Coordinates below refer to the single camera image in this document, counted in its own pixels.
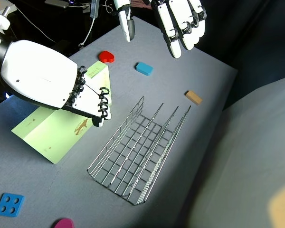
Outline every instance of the gray table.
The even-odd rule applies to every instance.
[[[159,29],[134,20],[136,35],[131,43],[117,27],[71,57],[89,67],[103,50],[115,55],[115,62],[108,64],[113,117],[102,128],[91,128],[57,165],[10,132],[36,106],[16,97],[0,104],[0,198],[4,192],[26,197],[18,217],[0,216],[0,227],[49,228],[62,217],[73,219],[77,228],[158,227],[175,222],[236,70],[196,48],[182,50],[181,58],[174,59]],[[151,76],[135,71],[139,61],[154,67]],[[200,106],[184,96],[187,90],[204,99]],[[94,182],[86,169],[143,95],[146,116],[165,103],[159,124],[177,105],[175,120],[189,105],[192,108],[147,202],[132,206]]]

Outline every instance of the pink block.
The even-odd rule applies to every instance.
[[[61,219],[54,228],[75,228],[74,222],[71,219]]]

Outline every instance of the metal wire rack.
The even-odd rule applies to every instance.
[[[142,115],[144,97],[87,169],[91,177],[133,205],[144,203],[157,180],[191,106],[173,131]]]

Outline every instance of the blue block with holes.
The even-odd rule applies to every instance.
[[[150,76],[153,71],[153,67],[140,62],[136,65],[136,70],[144,75]]]
[[[24,196],[4,193],[0,200],[0,215],[16,217],[19,214]]]

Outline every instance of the gray cloth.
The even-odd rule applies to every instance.
[[[271,227],[268,203],[285,186],[285,79],[225,110],[208,150],[190,227]]]
[[[115,55],[115,62],[108,64],[112,119],[101,128],[92,127],[57,165],[10,132],[36,107],[16,97],[0,105],[0,198],[4,192],[26,197],[18,217],[0,216],[0,227],[49,228],[62,217],[71,218],[76,228],[173,225],[236,70],[198,49],[183,49],[181,58],[174,59],[159,29],[134,20],[136,35],[130,43],[117,27],[71,57],[89,67],[101,51]],[[137,62],[154,67],[153,74],[138,73]],[[194,105],[184,96],[187,90],[200,95],[203,103]],[[143,95],[147,117],[165,103],[156,119],[159,124],[180,106],[169,129],[193,106],[148,201],[132,206],[93,181],[86,169]]]

